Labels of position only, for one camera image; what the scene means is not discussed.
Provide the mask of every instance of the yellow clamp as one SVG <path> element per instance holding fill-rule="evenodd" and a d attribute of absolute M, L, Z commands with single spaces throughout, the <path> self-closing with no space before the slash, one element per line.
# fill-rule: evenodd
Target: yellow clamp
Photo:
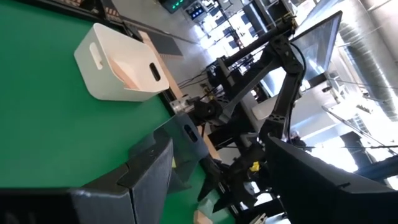
<path fill-rule="evenodd" d="M 257 172 L 260 169 L 260 164 L 258 162 L 253 162 L 253 166 L 250 167 L 251 172 Z"/>

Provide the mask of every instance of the white plastic bin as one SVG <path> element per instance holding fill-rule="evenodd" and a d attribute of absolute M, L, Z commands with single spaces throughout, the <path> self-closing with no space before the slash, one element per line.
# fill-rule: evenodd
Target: white plastic bin
<path fill-rule="evenodd" d="M 169 88 L 152 49 L 94 24 L 75 50 L 88 91 L 99 100 L 145 101 Z"/>

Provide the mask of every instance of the computer monitor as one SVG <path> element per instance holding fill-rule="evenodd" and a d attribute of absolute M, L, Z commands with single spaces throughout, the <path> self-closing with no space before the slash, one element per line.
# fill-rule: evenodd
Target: computer monitor
<path fill-rule="evenodd" d="M 300 32 L 300 28 L 298 28 L 299 34 L 291 40 L 305 56 L 307 71 L 304 82 L 328 69 L 342 15 L 341 11 L 336 12 L 304 32 Z M 302 61 L 295 49 L 293 52 L 298 60 Z M 279 93 L 284 78 L 285 71 L 280 67 L 266 75 L 261 83 L 271 96 L 275 96 Z"/>

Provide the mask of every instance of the bin handle hole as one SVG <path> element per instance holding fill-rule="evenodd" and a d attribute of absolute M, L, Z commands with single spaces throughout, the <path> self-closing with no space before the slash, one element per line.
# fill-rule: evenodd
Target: bin handle hole
<path fill-rule="evenodd" d="M 104 66 L 102 63 L 102 58 L 100 55 L 100 52 L 97 48 L 97 45 L 93 42 L 90 44 L 90 52 L 91 52 L 91 56 L 93 56 L 93 60 L 95 65 L 97 66 L 98 70 L 101 70 Z"/>
<path fill-rule="evenodd" d="M 193 142 L 197 142 L 198 141 L 198 137 L 196 136 L 196 134 L 192 131 L 192 128 L 189 125 L 184 125 L 184 130 L 185 132 L 188 134 L 189 138 L 193 141 Z"/>
<path fill-rule="evenodd" d="M 154 76 L 155 80 L 159 81 L 160 80 L 160 75 L 159 75 L 159 72 L 157 71 L 157 68 L 156 68 L 155 64 L 154 63 L 150 63 L 149 64 L 149 68 L 150 68 L 150 71 L 152 72 L 152 75 Z"/>

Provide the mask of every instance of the green table surface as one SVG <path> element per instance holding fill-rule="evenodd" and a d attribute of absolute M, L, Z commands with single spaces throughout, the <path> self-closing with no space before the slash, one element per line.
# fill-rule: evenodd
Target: green table surface
<path fill-rule="evenodd" d="M 0 187 L 82 186 L 170 118 L 159 97 L 131 103 L 88 93 L 73 52 L 92 25 L 0 1 Z M 161 223 L 193 222 L 204 177 L 197 167 L 193 187 L 167 197 Z M 226 210 L 212 220 L 234 222 Z"/>

